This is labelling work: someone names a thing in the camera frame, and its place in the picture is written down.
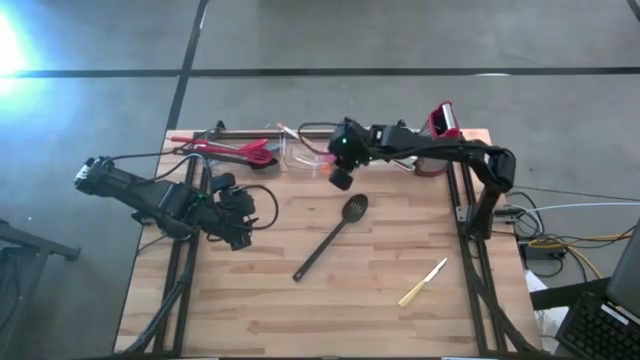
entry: wire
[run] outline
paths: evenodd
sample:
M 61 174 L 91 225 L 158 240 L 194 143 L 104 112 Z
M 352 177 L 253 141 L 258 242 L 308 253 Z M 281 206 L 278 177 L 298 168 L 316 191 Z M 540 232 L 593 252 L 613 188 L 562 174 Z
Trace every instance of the wire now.
M 13 256 L 8 256 L 11 259 L 11 263 L 13 264 L 13 283 L 16 289 L 16 299 L 13 302 L 13 305 L 11 306 L 11 310 L 9 310 L 9 314 L 7 315 L 7 317 L 2 321 L 2 324 L 0 324 L 0 334 L 2 334 L 2 332 L 4 331 L 4 329 L 7 327 L 7 325 L 9 324 L 9 320 L 11 320 L 11 318 L 13 317 L 13 314 L 16 311 L 16 308 L 18 307 L 18 303 L 20 302 L 20 297 L 22 296 L 20 293 L 20 279 L 18 278 L 18 261 L 13 257 Z
M 240 188 L 240 190 L 254 189 L 254 188 L 262 189 L 262 190 L 266 191 L 267 194 L 269 194 L 269 196 L 271 196 L 271 198 L 273 199 L 273 205 L 275 206 L 275 213 L 273 215 L 273 219 L 267 225 L 262 225 L 262 226 L 253 226 L 253 225 L 251 225 L 251 227 L 247 227 L 247 226 L 244 226 L 244 225 L 232 224 L 233 226 L 240 227 L 240 228 L 246 228 L 246 229 L 251 230 L 251 231 L 253 231 L 253 230 L 264 230 L 264 229 L 270 228 L 273 224 L 275 224 L 276 220 L 278 220 L 278 215 L 280 214 L 280 206 L 278 205 L 278 199 L 276 199 L 276 195 L 271 190 L 269 190 L 268 187 L 266 187 L 264 185 L 256 184 L 256 185 L 247 185 L 245 187 Z
M 580 251 L 578 251 L 577 249 L 575 249 L 572 246 L 569 246 L 569 252 L 573 252 L 574 254 L 579 256 L 587 264 L 587 266 L 589 266 L 591 268 L 593 273 L 596 274 L 596 277 L 598 277 L 598 279 L 602 279 L 602 274 L 600 274 L 600 271 L 598 271 L 596 266 L 593 265 L 593 263 L 589 259 L 587 259 L 587 257 L 584 256 L 584 254 L 582 254 Z
M 157 238 L 157 239 L 153 240 L 152 242 L 149 242 L 149 243 L 146 243 L 146 244 L 142 245 L 142 247 L 141 247 L 140 249 L 138 249 L 138 252 L 136 253 L 136 256 L 137 256 L 137 255 L 140 255 L 140 253 L 142 252 L 142 250 L 146 249 L 147 247 L 149 247 L 149 246 L 151 246 L 151 245 L 153 245 L 153 244 L 157 243 L 158 241 L 160 241 L 160 240 L 162 240 L 162 239 L 164 239 L 164 238 L 166 238 L 166 237 L 167 237 L 167 235 L 162 235 L 162 236 L 160 236 L 159 238 Z
M 180 160 L 174 167 L 172 167 L 171 169 L 169 169 L 167 172 L 165 172 L 162 175 L 158 175 L 156 177 L 153 177 L 151 179 L 146 179 L 144 181 L 140 181 L 137 183 L 133 183 L 131 184 L 131 186 L 137 186 L 137 185 L 144 185 L 144 184 L 150 184 L 153 183 L 157 180 L 160 179 L 164 179 L 165 177 L 171 175 L 171 173 L 173 173 L 174 171 L 176 171 L 180 166 L 182 166 L 182 164 L 184 164 L 187 160 L 189 160 L 190 158 L 198 158 L 200 160 L 202 160 L 202 163 L 204 165 L 204 168 L 207 170 L 207 172 L 209 173 L 209 177 L 213 176 L 213 171 L 211 170 L 211 165 L 209 164 L 209 162 L 207 161 L 207 159 L 204 158 L 204 156 L 198 154 L 198 153 L 191 153 L 188 154 L 184 157 L 184 159 Z
M 519 186 L 514 185 L 514 189 L 525 189 L 525 190 L 534 190 L 534 191 L 542 191 L 542 192 L 550 192 L 556 194 L 566 194 L 566 195 L 578 195 L 578 196 L 589 196 L 596 197 L 602 199 L 612 199 L 612 200 L 629 200 L 629 201 L 640 201 L 640 199 L 628 198 L 628 197 L 619 197 L 619 196 L 611 196 L 611 195 L 600 195 L 600 194 L 590 194 L 590 193 L 581 193 L 575 191 L 567 191 L 567 190 L 555 190 L 555 189 L 544 189 L 532 186 Z
M 133 158 L 141 158 L 141 157 L 151 157 L 151 156 L 163 156 L 163 155 L 169 155 L 169 154 L 173 154 L 173 152 L 177 149 L 184 149 L 189 145 L 192 145 L 196 140 L 198 140 L 199 138 L 203 137 L 205 134 L 209 134 L 210 132 L 214 131 L 215 128 L 211 128 L 208 129 L 200 134 L 198 134 L 197 136 L 194 136 L 193 139 L 191 139 L 191 141 L 188 141 L 180 146 L 178 146 L 177 148 L 173 148 L 171 150 L 168 151 L 164 151 L 164 152 L 157 152 L 157 153 L 143 153 L 143 154 L 131 154 L 131 155 L 119 155 L 119 156 L 115 156 L 109 159 L 109 162 L 114 162 L 116 160 L 122 160 L 122 159 L 133 159 Z
M 590 238 L 590 239 L 584 239 L 584 240 L 581 240 L 581 241 L 593 241 L 593 242 L 596 242 L 596 241 L 606 241 L 607 243 L 606 243 L 606 244 L 603 244 L 603 245 L 596 245 L 596 246 L 579 246 L 579 245 L 572 245 L 572 246 L 573 246 L 574 248 L 580 248 L 580 249 L 601 249 L 601 248 L 603 248 L 603 247 L 606 247 L 606 246 L 612 245 L 613 243 L 618 242 L 618 241 L 620 241 L 620 240 L 626 240 L 626 239 L 631 238 L 631 235 L 628 235 L 628 234 L 629 234 L 631 231 L 633 231 L 635 228 L 636 228 L 636 226 L 635 226 L 635 225 L 633 225 L 631 228 L 629 228 L 629 230 L 627 230 L 627 231 L 623 232 L 623 233 L 622 233 L 622 234 L 620 234 L 620 235 L 607 235 L 606 237 L 605 237 L 605 236 L 602 236 L 602 237 L 598 237 L 598 238 Z
M 504 150 L 505 152 L 511 152 L 511 151 L 509 151 L 507 149 L 502 149 L 502 148 L 498 148 L 498 147 L 495 147 L 495 146 L 494 147 L 487 147 L 486 145 L 475 145 L 475 144 L 436 145 L 436 146 L 428 145 L 428 146 L 425 146 L 425 147 L 422 147 L 422 148 L 420 148 L 420 147 L 413 148 L 413 149 L 410 149 L 410 150 L 401 151 L 401 152 L 397 152 L 395 154 L 389 154 L 389 155 L 379 153 L 374 148 L 368 148 L 368 150 L 369 150 L 369 152 L 371 154 L 374 154 L 376 157 L 379 157 L 380 159 L 385 160 L 385 161 L 391 161 L 391 160 L 394 160 L 394 159 L 404 159 L 404 158 L 406 158 L 408 156 L 415 155 L 416 151 L 424 151 L 424 153 L 420 154 L 420 156 L 424 157 L 425 154 L 428 153 L 429 151 L 442 150 L 442 149 L 460 149 L 460 150 L 462 150 L 462 149 L 476 149 L 476 150 L 482 150 L 483 153 L 485 153 L 485 154 L 487 154 L 491 150 L 498 150 L 498 149 Z
M 304 145 L 307 149 L 309 149 L 309 151 L 311 151 L 314 154 L 317 154 L 317 155 L 331 155 L 330 152 L 328 152 L 328 151 L 319 151 L 319 150 L 313 148 L 311 146 L 311 144 L 307 143 L 307 140 L 305 139 L 305 137 L 302 136 L 302 129 L 304 129 L 306 127 L 310 127 L 310 126 L 333 126 L 333 127 L 336 127 L 336 126 L 338 126 L 338 124 L 337 123 L 330 123 L 330 122 L 309 122 L 309 123 L 300 124 L 300 126 L 298 126 L 298 140 L 300 141 L 300 143 L 302 143 L 302 145 Z
M 560 262 L 560 267 L 558 268 L 558 270 L 556 270 L 556 271 L 552 272 L 551 274 L 539 274 L 539 273 L 537 273 L 537 272 L 535 272 L 535 271 L 531 270 L 531 267 L 530 267 L 530 266 L 528 265 L 528 263 L 527 263 L 527 261 L 528 261 L 528 260 L 525 260 L 524 265 L 525 265 L 525 267 L 526 267 L 527 269 L 531 270 L 531 272 L 532 272 L 535 276 L 537 276 L 537 277 L 541 277 L 541 278 L 550 278 L 550 277 L 554 277 L 554 276 L 556 276 L 556 275 L 560 274 L 560 273 L 562 272 L 562 270 L 564 270 L 564 261 L 562 260 L 562 258 L 557 257 L 557 256 L 551 256 L 551 259 L 558 260 L 558 261 Z
M 524 206 L 520 206 L 520 205 L 510 204 L 509 206 L 517 208 L 517 209 L 524 210 L 525 211 L 524 214 L 529 215 L 536 222 L 537 227 L 534 229 L 535 232 L 533 233 L 533 235 L 531 237 L 535 237 L 535 236 L 537 236 L 539 234 L 543 234 L 544 233 L 544 225 L 542 224 L 542 220 L 540 220 L 539 215 L 537 215 L 537 212 L 533 212 L 533 213 L 529 212 L 529 209 L 525 208 Z
M 578 266 L 580 266 L 580 271 L 582 272 L 582 279 L 584 280 L 584 282 L 589 281 L 589 279 L 587 278 L 587 272 L 584 269 L 584 265 L 582 265 L 582 262 L 580 261 L 580 259 L 576 256 L 575 253 L 568 251 L 567 252 L 569 255 L 573 256 L 574 259 L 576 259 L 576 261 L 578 262 Z
M 640 206 L 640 202 L 627 202 L 627 203 L 584 203 L 584 204 L 564 204 L 545 206 L 536 209 L 529 209 L 527 212 L 538 212 L 542 210 L 563 209 L 570 207 L 583 207 L 583 206 Z
M 522 192 L 522 191 L 513 191 L 508 193 L 506 196 L 517 196 L 520 195 L 522 197 L 524 197 L 525 199 L 527 199 L 527 201 L 529 201 L 529 203 L 531 203 L 531 206 L 535 209 L 538 207 L 538 205 L 536 205 L 536 203 L 533 201 L 533 199 L 527 195 L 526 193 Z M 544 233 L 545 232 L 545 227 L 544 227 L 544 221 L 542 221 L 542 216 L 540 215 L 540 213 L 538 211 L 536 211 L 536 216 L 538 217 L 538 220 L 540 221 L 540 232 Z

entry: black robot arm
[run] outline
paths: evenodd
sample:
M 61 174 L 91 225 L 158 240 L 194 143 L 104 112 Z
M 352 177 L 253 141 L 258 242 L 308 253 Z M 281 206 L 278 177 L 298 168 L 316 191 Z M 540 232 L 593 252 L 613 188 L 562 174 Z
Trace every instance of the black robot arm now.
M 421 136 L 400 122 L 365 129 L 345 118 L 336 126 L 328 150 L 335 156 L 337 167 L 329 180 L 342 190 L 351 186 L 353 170 L 374 160 L 419 156 L 468 164 L 484 184 L 478 204 L 468 212 L 463 229 L 470 239 L 491 237 L 493 209 L 500 195 L 513 187 L 515 176 L 515 156 L 507 149 L 479 140 Z
M 255 212 L 253 198 L 236 187 L 230 173 L 212 177 L 206 193 L 184 183 L 141 178 L 116 168 L 111 158 L 99 157 L 85 162 L 75 185 L 83 193 L 127 204 L 136 210 L 133 219 L 143 225 L 153 219 L 171 238 L 185 239 L 202 230 L 226 241 L 232 250 L 251 245 L 256 219 L 244 219 Z M 213 197 L 216 193 L 219 201 Z

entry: black stand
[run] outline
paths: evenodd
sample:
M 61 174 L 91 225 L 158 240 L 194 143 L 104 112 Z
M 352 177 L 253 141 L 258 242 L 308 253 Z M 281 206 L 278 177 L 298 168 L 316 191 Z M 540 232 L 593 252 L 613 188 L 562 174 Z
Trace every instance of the black stand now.
M 193 184 L 196 173 L 196 163 L 196 159 L 189 160 L 185 177 L 185 183 L 187 184 Z M 201 190 L 207 188 L 208 181 L 209 179 L 207 178 L 206 172 L 202 172 L 200 179 Z M 181 356 L 199 240 L 199 235 L 192 236 L 186 240 L 174 240 L 169 258 L 169 266 L 167 267 L 162 304 L 158 312 L 154 315 L 153 319 L 151 319 L 145 330 L 138 336 L 136 341 L 125 351 L 101 359 L 161 359 L 179 358 Z M 177 276 L 178 262 L 184 244 L 188 245 L 187 257 L 182 274 Z M 167 319 L 178 299 L 180 299 L 180 305 L 176 319 L 175 335 L 171 348 L 166 349 Z M 146 352 L 151 340 L 154 340 L 152 350 Z
M 471 214 L 471 216 L 459 216 L 457 213 L 458 209 L 461 209 L 461 202 L 456 174 L 452 163 L 448 164 L 447 178 L 449 192 L 451 194 L 451 204 L 454 209 L 454 218 L 458 230 L 465 279 L 467 282 L 469 306 L 471 307 L 471 313 L 473 316 L 473 326 L 480 356 L 495 357 L 499 359 L 558 359 L 557 357 L 546 354 L 530 345 L 500 308 L 496 298 L 495 285 L 491 276 L 489 256 L 486 244 L 484 243 L 484 241 L 488 239 L 489 234 L 486 234 L 485 236 L 477 236 L 478 234 L 483 234 L 483 232 L 475 231 L 471 232 L 471 234 L 476 234 L 476 236 L 472 238 L 468 231 L 477 224 L 477 219 L 486 218 L 486 212 L 493 210 L 493 206 L 488 206 L 487 204 L 495 204 L 497 196 L 495 193 L 487 191 L 485 187 L 480 196 L 480 203 L 476 203 L 475 190 L 473 188 L 469 168 L 467 165 L 462 164 L 461 169 L 469 204 L 467 213 Z M 481 277 L 476 273 L 471 252 L 469 251 L 469 246 L 472 243 L 475 243 L 478 249 L 478 260 L 480 262 L 482 272 Z M 489 312 L 491 314 L 491 323 L 497 347 L 496 350 L 488 348 L 487 335 L 484 329 L 482 312 L 480 311 L 480 299 L 482 299 L 485 305 L 489 308 Z M 509 338 L 517 353 L 508 351 L 505 335 Z
M 0 272 L 0 275 L 8 276 L 9 282 L 16 283 L 16 290 L 11 290 L 15 292 L 13 296 L 0 288 L 2 291 L 0 303 L 12 301 L 9 306 L 0 306 L 0 310 L 6 309 L 6 316 L 8 316 L 5 323 L 5 311 L 0 315 L 0 321 L 4 323 L 0 332 L 0 358 L 4 359 L 4 354 L 9 350 L 9 345 L 14 338 L 19 319 L 22 318 L 29 301 L 35 294 L 49 255 L 57 254 L 68 261 L 73 261 L 78 258 L 80 249 L 16 229 L 4 220 L 0 220 L 0 241 L 17 245 L 0 248 L 2 249 L 0 254 L 8 257 L 5 264 L 7 271 Z

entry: black metal frame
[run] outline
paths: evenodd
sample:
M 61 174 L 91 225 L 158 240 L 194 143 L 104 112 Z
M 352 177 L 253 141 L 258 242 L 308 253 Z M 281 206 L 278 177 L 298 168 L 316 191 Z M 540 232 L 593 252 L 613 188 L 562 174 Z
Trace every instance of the black metal frame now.
M 187 173 L 185 183 L 193 184 L 196 173 L 196 159 L 190 159 L 187 165 Z M 199 188 L 204 190 L 208 186 L 208 177 L 206 172 L 202 172 Z M 179 260 L 182 254 L 184 244 L 187 244 L 187 255 L 185 259 L 182 274 L 178 276 Z M 169 264 L 167 266 L 167 275 L 162 294 L 162 303 L 158 312 L 153 316 L 149 325 L 136 339 L 136 341 L 122 353 L 115 353 L 108 357 L 110 359 L 148 359 L 148 358 L 176 358 L 182 354 L 182 346 L 184 343 L 184 331 L 187 323 L 187 315 L 189 310 L 189 299 L 191 297 L 191 284 L 195 273 L 196 256 L 198 254 L 198 245 L 200 243 L 200 234 L 191 236 L 186 240 L 174 240 L 171 247 L 171 255 L 169 256 Z M 180 300 L 178 305 L 178 314 L 176 318 L 176 330 L 173 337 L 173 344 L 170 349 L 166 349 L 166 334 L 168 318 L 171 310 Z M 152 351 L 145 352 L 151 340 L 154 340 Z
M 305 137 L 313 138 L 313 139 L 328 139 L 331 131 L 308 131 L 303 132 Z M 280 131 L 276 130 L 263 130 L 263 131 L 255 131 L 255 132 L 221 132 L 218 135 L 218 138 L 221 140 L 230 140 L 230 139 L 252 139 L 252 138 L 269 138 L 269 139 L 279 139 L 283 134 Z M 196 173 L 196 161 L 192 160 L 188 163 L 187 174 L 185 182 L 192 183 L 195 173 Z M 464 183 L 464 190 L 466 192 L 467 197 L 467 205 L 469 206 L 469 212 L 471 212 L 471 208 L 477 205 L 475 189 L 473 186 L 471 172 L 467 165 L 460 165 L 461 175 Z M 496 304 L 498 303 L 495 291 L 495 285 L 493 282 L 493 276 L 491 274 L 491 266 L 490 260 L 486 248 L 486 244 L 484 241 L 486 239 L 470 239 L 466 232 L 464 231 L 465 225 L 471 219 L 466 218 L 461 220 L 458 218 L 456 214 L 456 209 L 463 206 L 460 191 L 458 189 L 457 176 L 454 170 L 453 163 L 449 163 L 447 166 L 447 180 L 449 186 L 449 192 L 451 197 L 451 205 L 452 212 L 454 216 L 454 221 L 456 224 L 456 229 L 458 233 L 458 240 L 460 244 L 460 251 L 462 255 L 466 285 L 468 290 L 469 304 L 472 313 L 472 320 L 474 331 L 476 334 L 476 342 L 478 353 L 480 356 L 487 356 L 492 358 L 513 358 L 513 359 L 550 359 L 552 358 L 550 355 L 545 355 L 541 353 L 532 353 L 530 349 L 521 344 L 514 344 L 516 349 L 522 351 L 522 353 L 512 353 L 508 352 L 507 342 L 505 340 L 505 334 L 507 333 L 505 330 L 505 326 L 507 326 L 511 332 L 515 330 L 515 327 L 506 319 L 506 315 L 504 313 L 498 314 L 495 311 L 490 311 L 491 322 L 493 327 L 493 335 L 495 338 L 496 349 L 490 349 L 487 341 L 487 334 L 484 327 L 483 316 L 480 310 L 481 302 L 483 299 L 485 302 L 490 301 L 494 308 L 496 308 Z M 206 186 L 206 177 L 203 172 L 203 178 L 201 179 L 200 186 Z M 180 357 L 182 352 L 182 344 L 184 341 L 184 332 L 187 321 L 187 311 L 189 306 L 189 296 L 191 290 L 191 280 L 193 279 L 194 270 L 195 270 L 195 258 L 198 249 L 198 237 L 194 237 L 185 242 L 189 244 L 189 250 L 187 254 L 187 261 L 185 264 L 185 270 L 183 274 L 176 280 L 177 268 L 178 268 L 178 259 L 180 258 L 182 242 L 174 242 L 171 255 L 169 258 L 169 266 L 167 268 L 166 275 L 166 283 L 163 294 L 163 304 L 154 319 L 152 320 L 150 326 L 147 328 L 148 334 L 145 334 L 147 338 L 150 340 L 151 336 L 155 337 L 155 342 L 151 352 L 144 352 L 144 349 L 149 344 L 149 341 L 144 343 L 144 347 L 139 347 L 135 352 L 129 352 L 124 354 L 114 354 L 112 359 L 138 359 L 138 358 L 170 358 L 170 357 Z M 471 252 L 469 246 L 475 245 L 477 247 L 478 252 L 478 261 L 481 269 L 481 276 L 479 276 L 475 270 L 473 257 L 471 256 Z M 180 283 L 180 279 L 183 280 L 184 286 L 179 289 L 179 293 L 176 294 L 176 284 Z M 180 307 L 178 312 L 178 318 L 176 321 L 176 331 L 173 340 L 173 347 L 171 349 L 165 349 L 165 338 L 166 338 L 166 326 L 167 326 L 167 317 L 170 313 L 171 307 L 175 305 L 178 298 L 181 297 Z M 491 309 L 491 304 L 486 303 L 486 305 Z
M 4 332 L 0 333 L 1 358 L 9 349 L 22 314 L 26 311 L 27 305 L 35 295 L 49 256 L 56 254 L 64 257 L 67 261 L 75 261 L 80 254 L 80 248 L 72 248 L 16 229 L 4 220 L 0 220 L 0 241 L 11 245 L 5 248 L 4 251 L 20 259 L 14 259 L 16 261 L 14 271 L 18 271 L 21 274 L 13 275 L 15 275 L 16 281 L 20 282 L 20 287 L 23 288 L 22 291 L 16 294 L 19 297 L 15 300 L 15 308 L 9 314 L 10 317 Z

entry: red tongs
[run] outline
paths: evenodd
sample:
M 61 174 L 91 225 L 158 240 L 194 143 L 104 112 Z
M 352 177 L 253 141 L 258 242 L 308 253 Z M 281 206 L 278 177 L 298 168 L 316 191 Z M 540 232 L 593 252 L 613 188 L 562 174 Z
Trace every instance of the red tongs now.
M 252 141 L 241 148 L 234 148 L 228 145 L 222 145 L 222 144 L 210 142 L 205 139 L 193 140 L 191 138 L 182 137 L 182 136 L 171 136 L 168 139 L 176 142 L 184 142 L 184 143 L 190 142 L 194 144 L 193 149 L 196 151 L 216 153 L 216 154 L 240 155 L 242 157 L 247 158 L 249 162 L 252 162 L 258 165 L 268 164 L 273 159 L 273 155 L 271 154 L 271 151 L 264 148 L 264 146 L 267 144 L 267 139 Z

